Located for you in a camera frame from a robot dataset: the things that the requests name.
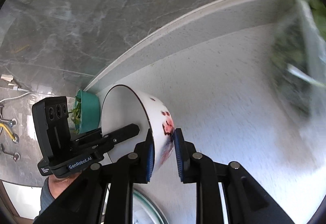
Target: person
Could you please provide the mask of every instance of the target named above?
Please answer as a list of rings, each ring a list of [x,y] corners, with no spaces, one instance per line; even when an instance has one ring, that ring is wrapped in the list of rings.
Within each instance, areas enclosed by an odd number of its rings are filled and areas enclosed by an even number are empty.
[[[81,173],[75,173],[66,178],[50,175],[45,179],[41,191],[40,214],[64,191]]]

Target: transparent plastic bag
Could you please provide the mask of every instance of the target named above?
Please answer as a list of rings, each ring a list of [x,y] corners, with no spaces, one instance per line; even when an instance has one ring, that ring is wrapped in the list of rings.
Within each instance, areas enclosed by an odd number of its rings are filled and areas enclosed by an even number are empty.
[[[321,166],[326,158],[326,42],[323,17],[313,14],[311,1],[290,0],[291,8],[277,24],[272,80],[283,108]]]

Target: yellow gas hose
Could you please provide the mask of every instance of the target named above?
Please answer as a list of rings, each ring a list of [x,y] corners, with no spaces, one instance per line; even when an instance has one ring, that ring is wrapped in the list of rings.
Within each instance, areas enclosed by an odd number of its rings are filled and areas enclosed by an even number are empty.
[[[7,128],[7,126],[3,123],[0,123],[0,127],[4,128],[4,130],[9,134],[9,137],[15,141],[16,137],[11,133],[10,129]]]

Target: ribbed blue pad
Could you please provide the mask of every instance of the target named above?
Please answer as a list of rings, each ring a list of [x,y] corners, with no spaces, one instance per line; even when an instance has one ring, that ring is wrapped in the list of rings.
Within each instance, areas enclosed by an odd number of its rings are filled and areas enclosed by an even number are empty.
[[[181,158],[181,151],[180,151],[180,143],[179,143],[179,138],[177,137],[176,132],[174,131],[172,138],[174,140],[174,148],[175,148],[175,156],[177,158],[177,165],[178,165],[178,173],[180,180],[183,181],[183,161]]]
[[[152,172],[154,168],[154,148],[153,143],[149,147],[148,157],[147,157],[147,166],[146,166],[146,178],[147,181],[152,177]]]

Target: teal basket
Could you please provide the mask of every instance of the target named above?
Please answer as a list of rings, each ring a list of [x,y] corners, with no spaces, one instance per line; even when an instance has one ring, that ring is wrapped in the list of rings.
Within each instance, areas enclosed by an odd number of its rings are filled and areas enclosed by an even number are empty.
[[[79,134],[94,130],[100,122],[100,102],[95,94],[79,90],[77,97],[81,101],[80,123],[75,125]]]

